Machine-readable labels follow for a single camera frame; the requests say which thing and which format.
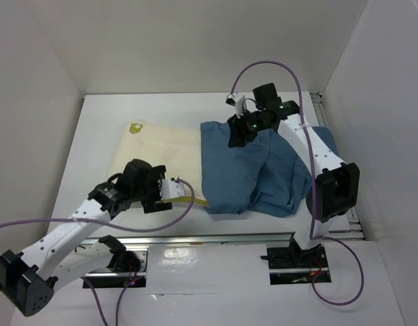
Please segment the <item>blue pillowcase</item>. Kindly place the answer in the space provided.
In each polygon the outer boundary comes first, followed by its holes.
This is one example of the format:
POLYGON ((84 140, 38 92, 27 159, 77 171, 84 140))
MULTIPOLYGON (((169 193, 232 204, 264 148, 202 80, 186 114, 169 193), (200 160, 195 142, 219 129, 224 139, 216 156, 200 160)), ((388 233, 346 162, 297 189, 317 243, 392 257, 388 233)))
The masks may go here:
POLYGON ((311 190, 311 174, 285 139, 263 130, 246 146, 230 148, 227 123, 204 122, 200 130, 201 187, 209 214, 297 213, 311 190))

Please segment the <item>cream quilted pillow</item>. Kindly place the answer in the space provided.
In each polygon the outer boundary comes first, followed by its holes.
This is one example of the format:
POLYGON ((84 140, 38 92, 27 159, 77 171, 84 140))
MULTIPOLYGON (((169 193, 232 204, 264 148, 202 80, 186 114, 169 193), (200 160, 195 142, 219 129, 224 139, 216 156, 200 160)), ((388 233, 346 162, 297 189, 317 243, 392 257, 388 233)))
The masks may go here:
POLYGON ((182 177, 193 187, 195 203, 208 207, 202 191, 201 132, 134 120, 124 127, 108 176, 120 173, 133 159, 164 165, 168 178, 182 177))

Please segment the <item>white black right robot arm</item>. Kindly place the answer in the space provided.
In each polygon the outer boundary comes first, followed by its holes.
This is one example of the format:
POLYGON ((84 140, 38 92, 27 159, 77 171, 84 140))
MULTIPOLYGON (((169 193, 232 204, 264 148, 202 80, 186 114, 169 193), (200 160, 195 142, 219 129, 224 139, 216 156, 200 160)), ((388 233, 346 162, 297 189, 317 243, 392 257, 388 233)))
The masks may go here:
POLYGON ((334 220, 356 205, 360 170, 335 154, 309 125, 302 104, 282 101, 273 83, 255 88, 253 94, 253 112, 247 109, 245 96, 233 92, 226 97, 226 103, 236 110, 228 119, 228 145, 244 147, 259 132, 273 130, 290 144, 310 172, 312 188, 306 203, 311 218, 290 237, 286 252, 277 257, 303 268, 316 257, 334 220))

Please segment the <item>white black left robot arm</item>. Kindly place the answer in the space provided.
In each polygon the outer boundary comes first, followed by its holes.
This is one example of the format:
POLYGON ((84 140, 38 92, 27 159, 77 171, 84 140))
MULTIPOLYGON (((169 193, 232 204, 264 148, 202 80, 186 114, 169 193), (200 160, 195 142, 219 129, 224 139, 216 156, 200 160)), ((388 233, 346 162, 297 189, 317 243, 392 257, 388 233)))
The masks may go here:
POLYGON ((0 256, 0 291, 24 316, 43 309, 65 285, 85 274, 107 268, 131 276, 141 268, 136 254, 113 236, 82 246, 101 226, 141 203, 144 213, 172 209, 171 199, 184 194, 177 179, 165 177, 163 165, 134 159, 123 172, 98 184, 72 215, 31 246, 0 256))

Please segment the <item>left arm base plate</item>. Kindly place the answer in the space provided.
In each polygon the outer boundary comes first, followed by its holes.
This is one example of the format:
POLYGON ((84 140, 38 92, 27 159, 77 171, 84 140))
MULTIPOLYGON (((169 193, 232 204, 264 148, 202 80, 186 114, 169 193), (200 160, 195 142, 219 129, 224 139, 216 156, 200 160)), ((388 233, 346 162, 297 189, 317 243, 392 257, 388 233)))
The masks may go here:
POLYGON ((117 271, 107 267, 99 268, 87 273, 85 278, 96 289, 123 289, 128 283, 130 283, 130 288, 144 288, 147 278, 148 248, 133 246, 130 247, 130 250, 139 259, 139 263, 135 263, 135 266, 139 267, 138 271, 135 271, 135 268, 126 262, 117 271))

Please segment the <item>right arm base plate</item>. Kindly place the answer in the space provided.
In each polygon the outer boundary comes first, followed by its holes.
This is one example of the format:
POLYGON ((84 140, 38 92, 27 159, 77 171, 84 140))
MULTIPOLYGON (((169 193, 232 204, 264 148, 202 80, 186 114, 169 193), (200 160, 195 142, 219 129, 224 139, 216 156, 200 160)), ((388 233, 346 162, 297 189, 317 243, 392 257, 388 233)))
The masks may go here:
POLYGON ((330 270, 326 252, 323 247, 317 249, 311 256, 302 258, 299 262, 289 256, 287 247, 269 247, 266 254, 260 257, 268 263, 271 285, 299 285, 312 283, 331 283, 330 270))

